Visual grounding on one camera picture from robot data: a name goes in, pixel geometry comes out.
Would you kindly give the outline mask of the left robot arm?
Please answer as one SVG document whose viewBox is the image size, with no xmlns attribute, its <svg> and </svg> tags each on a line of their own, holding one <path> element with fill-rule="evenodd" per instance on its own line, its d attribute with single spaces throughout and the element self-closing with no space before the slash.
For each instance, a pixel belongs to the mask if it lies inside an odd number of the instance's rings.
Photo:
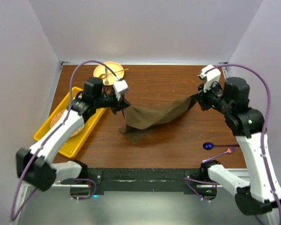
<svg viewBox="0 0 281 225">
<path fill-rule="evenodd" d="M 29 149 L 20 148 L 16 153 L 16 172 L 20 181 L 25 181 L 41 191 L 48 190 L 55 182 L 72 179 L 77 184 L 88 178 L 83 163 L 68 161 L 53 163 L 58 151 L 72 134 L 93 116 L 97 109 L 110 108 L 114 113 L 125 106 L 125 93 L 129 91 L 125 80 L 113 84 L 111 93 L 104 91 L 103 81 L 89 78 L 84 89 L 70 97 L 68 107 L 58 122 Z"/>
</svg>

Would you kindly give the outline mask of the silver fork on plate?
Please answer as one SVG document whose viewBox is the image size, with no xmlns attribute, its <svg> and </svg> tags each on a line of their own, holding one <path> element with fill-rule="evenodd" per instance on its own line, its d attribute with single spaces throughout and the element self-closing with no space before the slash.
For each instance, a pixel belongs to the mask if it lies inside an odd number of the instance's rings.
<svg viewBox="0 0 281 225">
<path fill-rule="evenodd" d="M 105 85 L 109 85 L 109 81 L 108 81 L 108 69 L 105 68 L 105 81 L 104 81 Z"/>
</svg>

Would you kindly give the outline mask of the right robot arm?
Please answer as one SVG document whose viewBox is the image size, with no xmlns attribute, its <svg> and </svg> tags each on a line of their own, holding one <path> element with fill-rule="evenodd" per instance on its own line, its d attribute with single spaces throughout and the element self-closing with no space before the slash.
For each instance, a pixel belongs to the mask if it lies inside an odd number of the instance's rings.
<svg viewBox="0 0 281 225">
<path fill-rule="evenodd" d="M 224 115 L 225 123 L 231 129 L 243 153 L 249 181 L 229 172 L 216 160 L 201 164 L 199 178 L 204 184 L 217 182 L 235 199 L 244 215 L 262 215 L 281 206 L 281 187 L 272 174 L 275 191 L 271 190 L 264 158 L 262 136 L 264 116 L 248 106 L 250 86 L 243 78 L 230 77 L 222 87 L 218 82 L 201 84 L 196 99 L 202 110 L 215 109 Z"/>
</svg>

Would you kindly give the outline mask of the iridescent purple fork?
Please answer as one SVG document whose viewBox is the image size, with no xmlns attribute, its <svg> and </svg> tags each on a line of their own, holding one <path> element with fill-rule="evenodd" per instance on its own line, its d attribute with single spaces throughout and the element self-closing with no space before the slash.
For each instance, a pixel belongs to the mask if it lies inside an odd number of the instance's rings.
<svg viewBox="0 0 281 225">
<path fill-rule="evenodd" d="M 230 153 L 233 153 L 236 151 L 236 148 L 235 147 L 231 147 L 231 148 L 228 148 L 225 152 L 221 153 L 221 154 L 218 154 L 216 156 L 213 156 L 213 157 L 210 157 L 210 158 L 207 158 L 205 160 L 202 160 L 202 163 L 205 163 L 205 162 L 208 162 L 208 161 L 211 161 L 211 160 L 214 160 L 220 156 L 223 156 L 225 154 L 230 154 Z"/>
</svg>

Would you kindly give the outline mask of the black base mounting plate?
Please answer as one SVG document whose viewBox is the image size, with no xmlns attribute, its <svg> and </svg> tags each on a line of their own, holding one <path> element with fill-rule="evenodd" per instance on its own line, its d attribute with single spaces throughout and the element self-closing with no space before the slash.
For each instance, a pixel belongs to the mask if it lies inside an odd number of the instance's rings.
<svg viewBox="0 0 281 225">
<path fill-rule="evenodd" d="M 198 180 L 198 169 L 88 168 L 88 178 L 96 183 L 97 195 L 104 195 L 108 191 L 182 192 L 191 195 L 194 192 L 187 184 L 202 197 L 213 198 L 217 195 L 215 186 L 185 181 L 185 178 Z"/>
</svg>

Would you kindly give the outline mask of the brown cloth napkin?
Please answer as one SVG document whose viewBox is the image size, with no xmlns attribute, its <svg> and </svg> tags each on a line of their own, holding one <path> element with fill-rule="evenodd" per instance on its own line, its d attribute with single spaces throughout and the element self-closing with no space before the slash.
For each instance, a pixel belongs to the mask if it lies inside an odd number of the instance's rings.
<svg viewBox="0 0 281 225">
<path fill-rule="evenodd" d="M 119 131 L 132 143 L 138 143 L 148 135 L 156 126 L 170 123 L 189 111 L 197 103 L 195 96 L 188 96 L 160 108 L 152 109 L 131 105 L 122 110 L 125 124 Z"/>
</svg>

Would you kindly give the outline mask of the beige round plate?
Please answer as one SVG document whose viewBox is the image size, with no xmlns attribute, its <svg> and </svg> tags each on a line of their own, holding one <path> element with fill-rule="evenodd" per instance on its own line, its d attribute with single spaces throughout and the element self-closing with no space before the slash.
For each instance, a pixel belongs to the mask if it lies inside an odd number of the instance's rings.
<svg viewBox="0 0 281 225">
<path fill-rule="evenodd" d="M 104 64 L 107 65 L 113 72 L 115 72 L 117 78 L 122 79 L 124 77 L 125 71 L 127 69 L 124 69 L 119 63 L 114 61 L 106 61 Z M 113 73 L 103 65 L 98 65 L 95 68 L 93 76 L 100 78 L 105 86 L 111 86 L 118 80 Z"/>
</svg>

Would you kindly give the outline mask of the iridescent blue spoon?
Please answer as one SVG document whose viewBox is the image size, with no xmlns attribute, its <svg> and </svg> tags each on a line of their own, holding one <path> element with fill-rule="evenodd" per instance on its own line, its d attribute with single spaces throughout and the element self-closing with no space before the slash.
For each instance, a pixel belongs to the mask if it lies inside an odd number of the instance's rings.
<svg viewBox="0 0 281 225">
<path fill-rule="evenodd" d="M 205 150 L 211 150 L 215 147 L 239 147 L 239 144 L 213 144 L 212 142 L 205 142 L 202 146 Z"/>
</svg>

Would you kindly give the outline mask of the yellow plastic tray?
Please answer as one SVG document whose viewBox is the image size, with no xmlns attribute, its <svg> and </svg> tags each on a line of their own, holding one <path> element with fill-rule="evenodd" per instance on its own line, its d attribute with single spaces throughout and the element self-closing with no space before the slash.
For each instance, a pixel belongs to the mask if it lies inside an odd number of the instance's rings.
<svg viewBox="0 0 281 225">
<path fill-rule="evenodd" d="M 44 124 L 39 128 L 39 130 L 34 134 L 34 140 L 38 142 L 36 147 L 33 147 L 33 151 L 36 151 L 40 144 L 49 137 L 46 141 L 42 155 L 48 158 L 54 159 L 59 152 L 61 155 L 67 158 L 74 158 L 82 145 L 85 143 L 86 139 L 93 131 L 94 127 L 100 120 L 101 116 L 105 112 L 105 108 L 99 108 L 96 113 L 92 115 L 86 122 L 84 122 L 83 117 L 77 112 L 67 113 L 67 107 L 69 101 L 82 91 L 81 88 L 73 87 L 72 91 L 67 93 L 65 97 L 56 106 L 50 116 L 46 119 Z M 50 128 L 50 123 L 53 117 L 60 111 L 65 110 L 63 116 L 55 124 L 54 127 Z M 71 137 L 72 133 L 75 132 L 79 127 L 84 125 L 83 130 L 74 137 Z"/>
</svg>

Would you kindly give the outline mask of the gold spoon on plate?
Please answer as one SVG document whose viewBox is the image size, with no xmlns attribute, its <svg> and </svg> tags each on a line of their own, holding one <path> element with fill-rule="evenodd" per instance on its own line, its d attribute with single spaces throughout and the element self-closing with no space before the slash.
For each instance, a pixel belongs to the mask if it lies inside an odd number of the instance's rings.
<svg viewBox="0 0 281 225">
<path fill-rule="evenodd" d="M 129 70 L 128 68 L 126 68 L 126 69 L 122 69 L 122 70 L 119 70 L 119 71 L 114 71 L 114 72 L 109 72 L 108 73 L 108 76 L 110 76 L 110 75 L 116 75 L 116 76 L 118 76 L 118 73 L 121 73 L 121 72 L 124 72 L 124 71 L 127 71 L 127 70 Z M 99 77 L 98 78 L 100 78 L 100 79 L 105 79 L 105 74 L 101 74 L 101 75 L 99 75 Z"/>
</svg>

